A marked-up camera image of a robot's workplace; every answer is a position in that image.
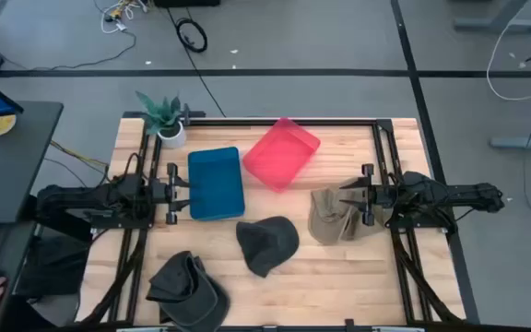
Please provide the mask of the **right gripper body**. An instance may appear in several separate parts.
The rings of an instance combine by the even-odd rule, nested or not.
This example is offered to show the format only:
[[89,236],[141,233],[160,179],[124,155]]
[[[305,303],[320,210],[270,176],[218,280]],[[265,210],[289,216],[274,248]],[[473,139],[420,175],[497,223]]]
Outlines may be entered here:
[[373,226],[379,213],[373,212],[373,208],[389,209],[394,206],[394,188],[389,184],[372,184],[373,165],[362,165],[364,189],[362,192],[364,207],[362,209],[362,221],[366,226]]

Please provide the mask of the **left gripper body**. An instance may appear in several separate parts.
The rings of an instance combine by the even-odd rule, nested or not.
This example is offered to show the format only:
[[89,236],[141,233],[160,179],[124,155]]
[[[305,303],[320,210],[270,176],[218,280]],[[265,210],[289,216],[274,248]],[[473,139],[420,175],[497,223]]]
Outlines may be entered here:
[[169,225],[175,225],[177,223],[177,216],[175,212],[175,200],[177,196],[175,189],[175,178],[177,171],[177,165],[170,162],[167,164],[167,183],[163,183],[157,178],[153,178],[149,181],[150,202],[153,205],[168,205],[168,211],[166,212],[166,223]]

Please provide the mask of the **tan bucket hat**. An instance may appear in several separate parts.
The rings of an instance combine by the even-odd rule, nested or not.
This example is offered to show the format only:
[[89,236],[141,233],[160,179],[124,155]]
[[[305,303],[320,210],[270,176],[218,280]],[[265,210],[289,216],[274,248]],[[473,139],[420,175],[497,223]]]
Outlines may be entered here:
[[335,245],[340,242],[357,241],[385,230],[384,224],[390,217],[391,209],[372,207],[372,221],[364,223],[363,213],[343,200],[363,201],[358,189],[342,189],[354,183],[356,177],[348,178],[340,184],[311,191],[311,210],[308,228],[311,236],[322,245]]

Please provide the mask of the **dark cap with light trim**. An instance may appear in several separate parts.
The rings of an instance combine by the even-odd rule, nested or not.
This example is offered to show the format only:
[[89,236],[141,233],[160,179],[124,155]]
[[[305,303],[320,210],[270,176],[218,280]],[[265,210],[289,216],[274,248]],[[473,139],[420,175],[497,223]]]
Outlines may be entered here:
[[160,322],[182,332],[217,332],[230,309],[229,294],[190,251],[173,255],[149,284],[146,299],[159,305]]

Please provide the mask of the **plain black cap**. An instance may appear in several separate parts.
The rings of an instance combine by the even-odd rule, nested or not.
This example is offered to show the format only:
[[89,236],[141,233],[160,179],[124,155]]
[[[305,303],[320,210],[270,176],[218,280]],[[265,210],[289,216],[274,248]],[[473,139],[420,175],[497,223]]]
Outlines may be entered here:
[[239,221],[236,238],[246,266],[261,278],[292,258],[300,246],[296,227],[282,216],[253,223]]

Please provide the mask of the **blue plastic bin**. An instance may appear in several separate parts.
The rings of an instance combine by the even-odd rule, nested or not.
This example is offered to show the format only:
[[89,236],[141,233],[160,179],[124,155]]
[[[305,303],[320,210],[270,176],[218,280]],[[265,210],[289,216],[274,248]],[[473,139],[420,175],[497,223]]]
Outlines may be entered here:
[[237,218],[245,202],[239,150],[235,147],[188,154],[190,215],[195,220]]

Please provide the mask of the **white plant pot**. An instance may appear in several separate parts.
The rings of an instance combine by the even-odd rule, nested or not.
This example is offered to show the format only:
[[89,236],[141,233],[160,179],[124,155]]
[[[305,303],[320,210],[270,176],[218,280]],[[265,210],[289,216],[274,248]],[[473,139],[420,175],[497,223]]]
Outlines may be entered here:
[[182,122],[178,122],[171,127],[160,129],[158,136],[164,148],[182,148],[186,142],[186,133]]

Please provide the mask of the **green artificial plant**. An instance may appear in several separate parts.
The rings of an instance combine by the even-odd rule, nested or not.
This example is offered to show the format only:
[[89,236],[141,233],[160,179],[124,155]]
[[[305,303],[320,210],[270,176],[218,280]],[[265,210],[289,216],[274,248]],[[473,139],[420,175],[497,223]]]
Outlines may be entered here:
[[154,102],[148,95],[137,91],[136,96],[147,111],[147,133],[174,137],[181,131],[180,116],[183,114],[182,104],[178,97],[172,100],[165,97],[162,102]]

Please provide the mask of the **pink translucent plastic bin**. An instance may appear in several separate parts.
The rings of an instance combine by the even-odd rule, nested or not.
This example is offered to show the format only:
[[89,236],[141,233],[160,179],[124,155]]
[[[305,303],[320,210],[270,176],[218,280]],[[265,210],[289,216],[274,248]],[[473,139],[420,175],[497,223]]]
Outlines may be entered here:
[[248,173],[275,192],[284,191],[320,147],[319,138],[280,118],[244,155]]

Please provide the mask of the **black bag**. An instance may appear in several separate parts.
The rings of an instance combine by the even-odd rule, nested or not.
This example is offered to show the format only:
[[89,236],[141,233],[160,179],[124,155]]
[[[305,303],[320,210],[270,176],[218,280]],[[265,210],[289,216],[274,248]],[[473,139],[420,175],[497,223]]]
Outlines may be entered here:
[[36,299],[77,293],[88,257],[87,243],[65,236],[38,238],[29,249],[16,294]]

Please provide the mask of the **black side desk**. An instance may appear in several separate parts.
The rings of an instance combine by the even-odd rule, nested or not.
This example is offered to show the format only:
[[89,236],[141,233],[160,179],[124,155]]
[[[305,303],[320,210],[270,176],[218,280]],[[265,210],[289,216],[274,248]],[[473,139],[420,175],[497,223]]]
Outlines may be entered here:
[[0,223],[19,219],[64,109],[62,103],[53,101],[20,105],[24,112],[0,136]]

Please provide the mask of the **black box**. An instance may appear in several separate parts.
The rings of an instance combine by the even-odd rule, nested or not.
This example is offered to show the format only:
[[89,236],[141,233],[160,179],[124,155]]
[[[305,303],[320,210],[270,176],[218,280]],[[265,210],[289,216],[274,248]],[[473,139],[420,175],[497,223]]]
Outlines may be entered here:
[[153,0],[158,7],[219,6],[221,0]]

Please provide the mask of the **black aluminium table frame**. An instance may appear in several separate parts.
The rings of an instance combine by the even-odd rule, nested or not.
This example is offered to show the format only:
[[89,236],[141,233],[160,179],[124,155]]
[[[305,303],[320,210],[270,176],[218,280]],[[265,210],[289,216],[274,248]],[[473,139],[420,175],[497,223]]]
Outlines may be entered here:
[[[266,134],[277,119],[200,118],[186,128],[186,144],[180,149],[162,148],[159,177],[165,180],[166,163],[178,164],[187,179],[187,155],[196,150],[236,147],[241,156]],[[391,120],[400,166],[404,171],[430,176],[419,125],[414,118],[379,119],[380,129]],[[322,246],[308,232],[310,192],[349,177],[360,176],[361,164],[374,163],[373,182],[380,183],[380,166],[373,142],[373,119],[294,119],[318,137],[320,147],[313,159],[283,192],[274,192],[242,166],[245,212],[237,219],[194,221],[189,208],[178,213],[178,224],[165,224],[166,206],[159,206],[154,227],[147,234],[138,293],[130,299],[131,278],[122,290],[117,320],[125,320],[128,301],[136,303],[134,325],[156,326],[159,306],[147,301],[149,278],[172,255],[189,250],[199,255],[209,276],[230,296],[230,310],[222,331],[314,332],[346,331],[345,320],[354,319],[353,330],[366,326],[406,324],[393,244],[389,230],[354,242]],[[238,220],[254,222],[270,216],[286,216],[299,232],[301,245],[286,263],[262,279],[242,258],[235,236]],[[471,315],[453,260],[449,237],[440,229],[416,229],[422,270],[428,283],[447,308],[460,318]],[[77,320],[89,315],[101,301],[116,275],[124,232],[108,231],[89,252],[80,292]]]

